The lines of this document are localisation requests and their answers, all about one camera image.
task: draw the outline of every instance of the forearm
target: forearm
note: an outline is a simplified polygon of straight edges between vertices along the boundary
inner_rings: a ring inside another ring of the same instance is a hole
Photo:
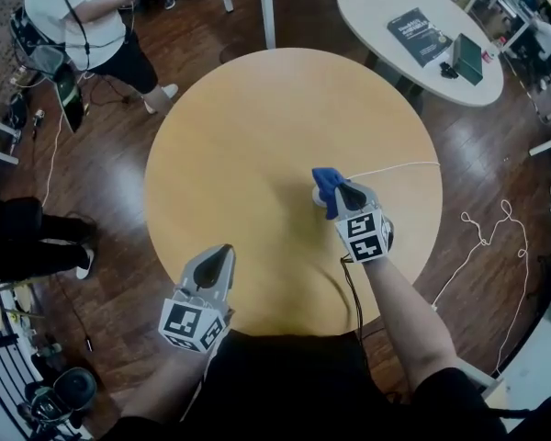
[[[121,416],[139,416],[158,423],[181,417],[207,364],[208,355],[179,351],[132,393]]]
[[[415,390],[435,372],[456,367],[449,331],[398,269],[383,258],[366,262],[365,273],[410,387]]]
[[[90,0],[82,2],[74,9],[74,12],[82,23],[90,23],[125,5],[130,5],[130,0]],[[67,18],[71,18],[75,22],[72,15],[68,15]]]

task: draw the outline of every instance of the book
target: book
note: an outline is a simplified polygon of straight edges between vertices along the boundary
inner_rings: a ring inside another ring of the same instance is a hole
[[[392,19],[388,29],[421,67],[439,57],[453,43],[419,8]]]

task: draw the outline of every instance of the blue cloth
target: blue cloth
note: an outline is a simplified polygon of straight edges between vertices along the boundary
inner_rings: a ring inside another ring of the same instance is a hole
[[[320,200],[327,205],[326,217],[331,221],[339,215],[334,190],[349,180],[343,178],[343,175],[334,168],[312,168],[312,177],[319,187]]]

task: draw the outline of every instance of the white string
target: white string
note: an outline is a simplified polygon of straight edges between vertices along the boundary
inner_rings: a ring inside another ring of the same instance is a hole
[[[45,198],[43,199],[43,208],[45,207],[45,204],[47,203],[47,199],[49,198],[51,175],[53,175],[53,164],[55,163],[55,154],[57,153],[59,135],[62,133],[62,122],[63,122],[63,113],[62,113],[62,116],[59,118],[59,130],[57,131],[57,135],[55,136],[55,146],[53,147],[53,155],[51,156],[51,168],[49,170],[49,176],[47,176],[47,192],[45,193]]]
[[[16,85],[18,88],[33,88],[34,86],[40,85],[45,81],[45,77],[42,77],[37,83],[34,85],[19,85],[17,82],[14,82],[14,85]]]
[[[504,346],[508,342],[508,338],[511,334],[512,327],[514,326],[514,323],[516,322],[516,318],[518,317],[518,314],[521,311],[521,306],[523,305],[524,296],[526,295],[527,282],[529,280],[529,242],[526,239],[526,230],[524,228],[524,224],[522,222],[520,222],[519,220],[516,220],[516,219],[512,218],[512,206],[511,206],[511,203],[508,202],[506,199],[502,200],[502,202],[500,203],[500,207],[504,211],[504,214],[506,214],[506,217],[504,219],[500,219],[498,222],[496,222],[496,225],[494,225],[494,229],[492,230],[492,234],[489,237],[489,240],[486,240],[482,237],[481,229],[479,227],[479,224],[477,222],[475,222],[474,220],[471,220],[469,218],[469,214],[467,214],[467,212],[463,211],[461,213],[461,220],[463,222],[471,222],[472,224],[474,224],[476,226],[476,229],[478,229],[479,242],[476,244],[476,246],[474,246],[469,251],[469,254],[467,255],[466,261],[463,262],[463,264],[454,272],[454,274],[445,283],[445,285],[441,289],[441,292],[439,292],[439,294],[435,298],[435,300],[433,302],[433,306],[432,306],[434,310],[437,310],[437,301],[439,300],[441,295],[444,293],[444,291],[447,289],[449,284],[451,284],[451,282],[455,279],[455,277],[457,276],[457,273],[459,273],[459,271],[465,265],[467,265],[467,263],[469,262],[469,258],[471,258],[471,255],[476,251],[476,249],[478,249],[480,246],[490,246],[492,244],[492,239],[494,238],[494,234],[496,233],[496,229],[498,229],[498,226],[500,224],[502,224],[503,222],[506,222],[506,221],[510,221],[510,222],[516,222],[517,224],[519,224],[521,226],[521,228],[523,229],[524,248],[519,249],[519,251],[517,253],[517,256],[519,258],[524,258],[524,266],[526,268],[526,275],[524,277],[524,284],[523,284],[523,295],[521,296],[521,300],[519,301],[518,306],[516,308],[516,312],[514,313],[514,318],[512,319],[511,326],[508,328],[508,332],[506,332],[506,338],[504,338],[504,342],[502,343],[502,346],[498,350],[498,362],[496,363],[496,372],[498,372],[498,374],[500,374],[500,372],[498,371],[498,367],[500,366],[500,361],[501,361],[501,358],[502,358],[502,350],[504,349]]]
[[[382,168],[381,170],[374,170],[373,172],[365,172],[365,173],[360,173],[358,175],[349,176],[347,179],[352,180],[352,179],[357,178],[359,176],[373,175],[373,174],[376,174],[376,173],[386,172],[388,170],[393,170],[394,168],[401,168],[402,166],[409,166],[409,165],[438,165],[438,166],[441,166],[441,164],[439,164],[438,162],[409,162],[407,164],[389,166],[387,168]]]

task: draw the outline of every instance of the white t-shirt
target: white t-shirt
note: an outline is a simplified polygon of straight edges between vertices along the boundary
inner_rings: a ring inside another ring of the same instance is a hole
[[[68,0],[72,8],[90,0]],[[78,70],[86,70],[85,39],[79,25],[65,19],[70,9],[65,0],[24,0],[25,11],[32,23],[49,39],[65,43],[65,51]],[[90,23],[84,23],[90,47],[89,68],[102,65],[124,42],[126,28],[118,11]]]
[[[551,25],[537,19],[534,22],[534,38],[542,49],[539,52],[539,57],[546,61],[551,55]]]

